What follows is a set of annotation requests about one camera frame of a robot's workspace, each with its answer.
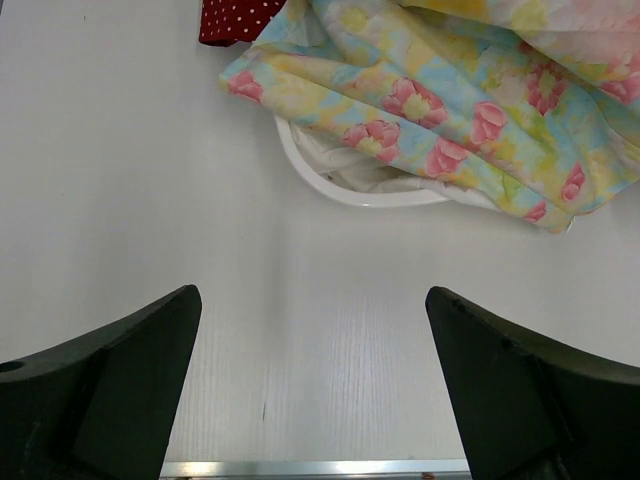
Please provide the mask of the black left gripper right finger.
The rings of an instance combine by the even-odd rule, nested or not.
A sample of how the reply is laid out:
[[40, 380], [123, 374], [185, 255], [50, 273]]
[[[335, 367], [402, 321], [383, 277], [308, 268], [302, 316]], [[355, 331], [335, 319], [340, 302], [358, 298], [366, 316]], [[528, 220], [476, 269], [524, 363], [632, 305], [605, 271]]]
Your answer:
[[472, 478], [638, 478], [638, 368], [443, 287], [425, 309]]

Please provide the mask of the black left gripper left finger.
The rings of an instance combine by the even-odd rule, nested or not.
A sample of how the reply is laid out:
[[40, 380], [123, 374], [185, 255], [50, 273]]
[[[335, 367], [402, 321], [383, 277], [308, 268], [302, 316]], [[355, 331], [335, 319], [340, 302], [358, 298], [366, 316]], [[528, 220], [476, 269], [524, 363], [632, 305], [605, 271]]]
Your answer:
[[157, 479], [202, 311], [185, 285], [1, 365], [4, 479]]

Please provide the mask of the yellow blue tie-dye skirt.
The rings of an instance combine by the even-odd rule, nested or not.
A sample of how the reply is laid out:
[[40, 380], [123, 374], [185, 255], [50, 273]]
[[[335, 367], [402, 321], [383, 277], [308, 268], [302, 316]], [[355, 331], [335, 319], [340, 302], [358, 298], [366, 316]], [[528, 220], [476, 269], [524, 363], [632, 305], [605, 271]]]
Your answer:
[[550, 232], [639, 178], [635, 1], [289, 1], [220, 81]]

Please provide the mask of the white ruffled skirt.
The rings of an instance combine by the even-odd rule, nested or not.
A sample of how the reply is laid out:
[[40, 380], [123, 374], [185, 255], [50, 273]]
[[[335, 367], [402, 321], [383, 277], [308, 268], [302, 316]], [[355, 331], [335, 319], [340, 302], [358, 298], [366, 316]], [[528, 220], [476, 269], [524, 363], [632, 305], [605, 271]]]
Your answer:
[[334, 184], [361, 193], [433, 191], [448, 201], [495, 211], [497, 207], [483, 194], [415, 176], [385, 166], [373, 157], [340, 145], [323, 134], [290, 122], [294, 142], [306, 163]]

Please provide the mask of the red polka dot skirt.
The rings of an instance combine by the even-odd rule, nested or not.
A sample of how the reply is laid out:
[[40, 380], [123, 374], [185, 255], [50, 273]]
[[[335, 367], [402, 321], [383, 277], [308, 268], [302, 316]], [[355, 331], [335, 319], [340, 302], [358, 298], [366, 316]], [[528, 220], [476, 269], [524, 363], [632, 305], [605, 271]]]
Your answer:
[[214, 47], [251, 43], [285, 3], [285, 0], [203, 0], [198, 40]]

